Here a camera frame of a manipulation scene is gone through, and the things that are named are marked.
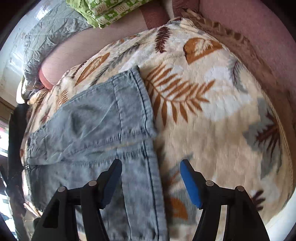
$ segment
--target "jeans seam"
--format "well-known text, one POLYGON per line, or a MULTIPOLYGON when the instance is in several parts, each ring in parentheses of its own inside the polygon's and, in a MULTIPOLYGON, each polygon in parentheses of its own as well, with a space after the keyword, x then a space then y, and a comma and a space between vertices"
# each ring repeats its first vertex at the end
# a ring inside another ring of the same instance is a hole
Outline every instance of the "jeans seam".
POLYGON ((140 96, 141 96, 141 100, 142 100, 142 104, 143 104, 144 112, 145 112, 144 126, 145 126, 145 129, 146 129, 146 132, 147 132, 148 136, 150 136, 150 133, 149 133, 149 131, 147 130, 147 126, 146 126, 146 122, 147 122, 147 112, 146 112, 146 107, 145 107, 144 97, 143 97, 143 95, 142 95, 141 89, 140 89, 140 87, 139 87, 139 84, 138 84, 138 82, 137 82, 137 79, 136 79, 135 75, 133 74, 133 70, 132 70, 132 69, 131 69, 131 74, 132 74, 132 76, 133 76, 133 78, 134 78, 134 80, 135 80, 135 83, 136 83, 136 85, 137 85, 137 88, 138 88, 139 93, 140 93, 140 96))
MULTIPOLYGON (((118 148, 116 148, 116 158, 119 158, 119 155, 118 155, 117 149, 118 149, 118 148)), ((126 209, 126 199, 125 199, 125 195, 124 195, 124 190, 123 190, 124 188, 123 188, 123 181, 122 181, 122 179, 121 179, 121 187, 122 187, 122 195, 123 195, 124 209, 125 209, 125 211, 126 211, 126 219, 127 219, 127 221, 128 221, 128 226, 129 226, 130 234, 131 234, 131 224, 130 224, 130 221, 129 221, 129 218, 128 218, 128 211, 127 211, 127 209, 126 209)))
POLYGON ((149 177, 150 177, 150 185, 151 185, 151 191, 152 191, 152 195, 153 195, 153 207, 154 207, 155 219, 156 219, 156 227, 157 227, 157 240, 159 240, 160 234, 159 234, 159 226, 158 226, 158 215, 157 215, 157 209, 156 209, 156 203, 155 203, 155 193, 154 193, 154 186, 153 186, 153 183, 152 183, 152 174, 151 174, 151 170, 150 170, 149 157, 148 157, 148 154, 147 154, 145 141, 143 141, 143 148, 144 148, 144 151, 145 151, 145 156, 147 158, 148 172, 149 172, 149 177))
POLYGON ((111 83, 113 84, 113 87, 114 87, 114 97, 115 97, 115 100, 116 100, 116 104, 117 104, 117 108, 118 108, 118 113, 119 113, 119 121, 120 121, 120 143, 122 141, 122 123, 121 123, 121 114, 120 114, 120 109, 119 109, 119 105, 118 105, 118 100, 116 98, 116 94, 115 94, 115 84, 114 84, 114 78, 112 77, 112 81, 111 83))

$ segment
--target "orange leaf print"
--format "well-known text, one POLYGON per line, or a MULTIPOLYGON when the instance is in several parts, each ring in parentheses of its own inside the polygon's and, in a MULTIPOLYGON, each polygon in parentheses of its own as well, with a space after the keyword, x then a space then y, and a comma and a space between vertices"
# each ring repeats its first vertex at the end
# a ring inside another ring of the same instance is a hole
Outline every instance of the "orange leaf print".
POLYGON ((154 104, 152 106, 155 118, 157 116, 159 107, 160 107, 160 95, 157 95, 154 101, 154 104))
POLYGON ((55 109, 54 109, 54 112, 56 112, 62 104, 66 103, 67 101, 69 100, 68 98, 68 90, 65 89, 60 95, 59 97, 57 98, 57 101, 56 101, 56 106, 55 106, 55 109))
POLYGON ((182 117, 184 118, 184 120, 186 120, 186 122, 188 122, 186 110, 181 102, 180 102, 180 113, 181 113, 182 117))
POLYGON ((167 181, 166 187, 172 186, 176 183, 176 177, 180 175, 180 171, 176 171, 176 173, 167 181))
POLYGON ((163 107, 161 108, 161 116, 163 118, 163 125, 165 126, 166 124, 166 119, 167 119, 167 111, 168 111, 168 107, 166 102, 163 103, 163 107))
POLYGON ((81 65, 78 66, 78 68, 75 70, 73 75, 71 76, 71 79, 74 79, 75 75, 77 74, 78 70, 81 69, 81 67, 86 63, 87 61, 84 61, 81 65))
POLYGON ((222 49, 222 45, 211 39, 192 38, 183 47, 188 64, 216 51, 222 49))
POLYGON ((145 78, 145 87, 150 93, 154 117, 157 118, 158 110, 161 108, 161 118, 163 126, 166 126, 170 110, 168 102, 171 104, 171 114, 173 120, 177 123, 178 111, 182 118, 188 122, 188 113, 197 114, 196 108, 202 111, 201 102, 210 101, 203 97, 214 85, 215 80, 209 83, 191 83, 189 80, 182 81, 178 74, 171 74, 173 68, 166 68, 166 65, 160 64, 154 68, 145 78))
POLYGON ((134 39, 134 38, 136 38, 136 37, 137 37, 137 35, 131 35, 131 36, 128 36, 128 40, 134 39))
POLYGON ((173 112, 173 120, 175 123, 177 123, 178 111, 176 106, 174 106, 173 102, 171 102, 171 105, 172 105, 172 112, 173 112))
POLYGON ((105 62, 105 60, 108 58, 110 53, 106 53, 103 56, 99 56, 95 58, 81 73, 80 77, 75 83, 75 86, 78 85, 80 82, 82 82, 84 79, 86 79, 92 72, 94 72, 102 63, 105 62))
POLYGON ((183 220, 188 220, 188 213, 185 205, 178 198, 165 197, 166 213, 173 218, 181 218, 183 220))
POLYGON ((200 104, 197 103, 195 100, 192 99, 192 100, 191 100, 191 103, 194 105, 194 107, 195 107, 196 109, 202 111, 202 108, 201 108, 200 104))

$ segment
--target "black clamp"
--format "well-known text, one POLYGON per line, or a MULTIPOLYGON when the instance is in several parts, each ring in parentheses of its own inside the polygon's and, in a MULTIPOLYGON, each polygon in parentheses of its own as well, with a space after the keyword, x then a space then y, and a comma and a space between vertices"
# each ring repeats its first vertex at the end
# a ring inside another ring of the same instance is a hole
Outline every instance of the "black clamp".
POLYGON ((193 241, 215 241, 222 205, 227 205, 223 241, 269 241, 261 217, 243 186, 228 189, 206 181, 188 160, 181 162, 180 173, 192 203, 203 210, 193 241))
POLYGON ((84 187, 59 187, 38 220, 32 241, 79 241, 75 205, 81 205, 87 240, 109 241, 100 209, 110 203, 121 172, 122 163, 115 159, 107 171, 84 187))

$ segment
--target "green patterned fabric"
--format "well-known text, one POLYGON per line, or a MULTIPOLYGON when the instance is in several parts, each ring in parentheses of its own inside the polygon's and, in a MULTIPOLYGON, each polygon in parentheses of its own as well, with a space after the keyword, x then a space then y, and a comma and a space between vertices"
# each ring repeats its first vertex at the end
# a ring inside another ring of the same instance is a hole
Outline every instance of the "green patterned fabric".
POLYGON ((94 28, 104 28, 151 0, 66 0, 94 28))

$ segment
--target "fleece blanket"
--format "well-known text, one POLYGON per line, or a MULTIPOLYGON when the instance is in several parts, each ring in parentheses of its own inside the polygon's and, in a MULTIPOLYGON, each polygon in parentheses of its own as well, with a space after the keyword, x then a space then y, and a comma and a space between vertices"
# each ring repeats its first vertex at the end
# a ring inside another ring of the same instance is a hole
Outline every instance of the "fleece blanket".
MULTIPOLYGON (((29 101, 22 162, 28 135, 61 105, 134 65, 145 82, 158 130, 154 146, 170 238, 192 240, 201 216, 180 176, 185 158, 219 186, 244 186, 268 223, 293 191, 289 143, 278 113, 245 65, 184 18, 107 45, 68 70, 51 91, 36 93, 29 101)), ((223 239, 225 219, 223 208, 217 240, 223 239)))

